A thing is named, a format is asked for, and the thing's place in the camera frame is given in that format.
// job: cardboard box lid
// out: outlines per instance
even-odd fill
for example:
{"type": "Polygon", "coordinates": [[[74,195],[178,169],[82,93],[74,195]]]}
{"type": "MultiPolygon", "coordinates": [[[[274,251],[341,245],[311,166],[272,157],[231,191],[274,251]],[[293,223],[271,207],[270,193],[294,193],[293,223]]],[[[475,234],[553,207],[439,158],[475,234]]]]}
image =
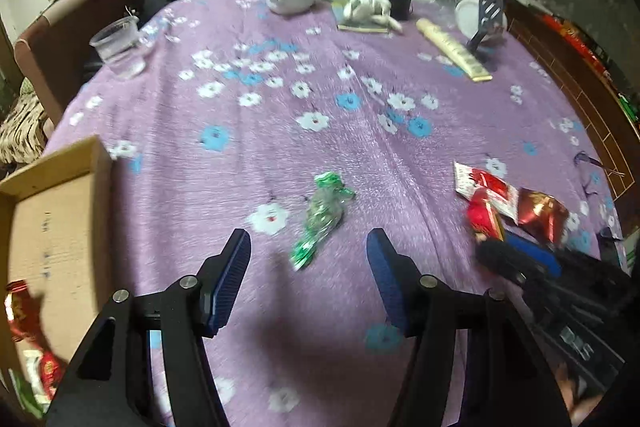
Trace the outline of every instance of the cardboard box lid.
{"type": "MultiPolygon", "coordinates": [[[[44,156],[0,182],[0,282],[25,279],[53,352],[70,360],[113,292],[108,248],[111,158],[98,137],[44,156]]],[[[4,302],[6,292],[2,293],[4,302]]],[[[20,370],[4,305],[0,369],[20,370]]]]}

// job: candy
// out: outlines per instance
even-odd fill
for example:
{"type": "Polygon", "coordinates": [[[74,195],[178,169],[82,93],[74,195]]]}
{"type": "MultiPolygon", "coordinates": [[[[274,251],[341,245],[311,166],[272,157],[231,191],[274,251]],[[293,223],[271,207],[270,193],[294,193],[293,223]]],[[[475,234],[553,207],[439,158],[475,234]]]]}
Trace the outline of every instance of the candy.
{"type": "Polygon", "coordinates": [[[564,204],[542,192],[521,188],[518,196],[518,226],[542,244],[559,246],[569,217],[564,204]]]}
{"type": "Polygon", "coordinates": [[[500,216],[491,204],[486,188],[477,188],[474,195],[471,196],[471,201],[466,209],[466,217],[475,232],[504,241],[504,229],[500,216]]]}
{"type": "Polygon", "coordinates": [[[518,190],[513,185],[486,171],[461,163],[454,163],[454,173],[458,194],[471,200],[478,188],[485,188],[489,202],[498,212],[514,221],[518,219],[518,190]]]}

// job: clear plastic container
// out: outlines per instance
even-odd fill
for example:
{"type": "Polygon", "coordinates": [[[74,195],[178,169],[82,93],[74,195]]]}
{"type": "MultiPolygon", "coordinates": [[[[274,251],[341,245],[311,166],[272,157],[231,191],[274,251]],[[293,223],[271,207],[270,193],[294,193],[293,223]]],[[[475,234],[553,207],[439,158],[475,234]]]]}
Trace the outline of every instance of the clear plastic container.
{"type": "Polygon", "coordinates": [[[146,66],[137,24],[137,17],[124,17],[101,29],[89,41],[105,65],[123,80],[142,73],[146,66]]]}

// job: red snack bag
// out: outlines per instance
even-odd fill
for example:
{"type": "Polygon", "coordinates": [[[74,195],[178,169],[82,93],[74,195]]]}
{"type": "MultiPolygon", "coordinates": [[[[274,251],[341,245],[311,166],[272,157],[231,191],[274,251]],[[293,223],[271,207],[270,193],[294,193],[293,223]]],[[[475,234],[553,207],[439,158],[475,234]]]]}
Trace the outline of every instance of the red snack bag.
{"type": "Polygon", "coordinates": [[[486,188],[476,189],[466,209],[466,217],[475,232],[504,241],[504,229],[500,216],[491,204],[486,188]]]}
{"type": "Polygon", "coordinates": [[[518,196],[518,226],[529,232],[543,245],[559,246],[569,211],[556,198],[521,188],[518,196]]]}
{"type": "Polygon", "coordinates": [[[11,282],[6,286],[7,295],[4,308],[9,321],[13,341],[27,340],[42,352],[39,373],[43,389],[49,399],[53,399],[65,372],[65,365],[49,349],[40,328],[40,316],[36,302],[31,298],[24,280],[11,282]]]}
{"type": "Polygon", "coordinates": [[[495,209],[514,221],[518,219],[518,190],[500,178],[482,169],[454,163],[456,192],[467,200],[478,188],[486,188],[486,194],[495,209]]]}

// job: floral tablecloth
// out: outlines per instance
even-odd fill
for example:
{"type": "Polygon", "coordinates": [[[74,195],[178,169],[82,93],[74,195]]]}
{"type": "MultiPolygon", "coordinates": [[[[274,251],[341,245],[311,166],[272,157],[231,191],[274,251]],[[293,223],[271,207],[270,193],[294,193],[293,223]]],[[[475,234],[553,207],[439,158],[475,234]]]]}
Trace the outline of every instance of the floral tablecloth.
{"type": "MultiPolygon", "coordinates": [[[[142,30],[145,71],[122,81],[103,68],[47,147],[98,134],[116,159],[113,262],[136,295],[195,273],[234,228],[250,232],[231,319],[206,343],[232,425],[386,425],[413,341],[386,320],[367,232],[384,228],[399,253],[453,288],[499,284],[474,265],[454,160],[556,196],[577,250],[597,256],[604,225],[620,233],[604,173],[574,164],[582,150],[596,157],[580,121],[518,42],[506,36],[494,79],[475,84],[404,26],[402,36],[341,32],[326,5],[281,18],[262,0],[172,3],[142,30]],[[328,170],[357,196],[294,272],[313,178],[328,170]]],[[[155,377],[170,423],[161,367],[155,377]]]]}

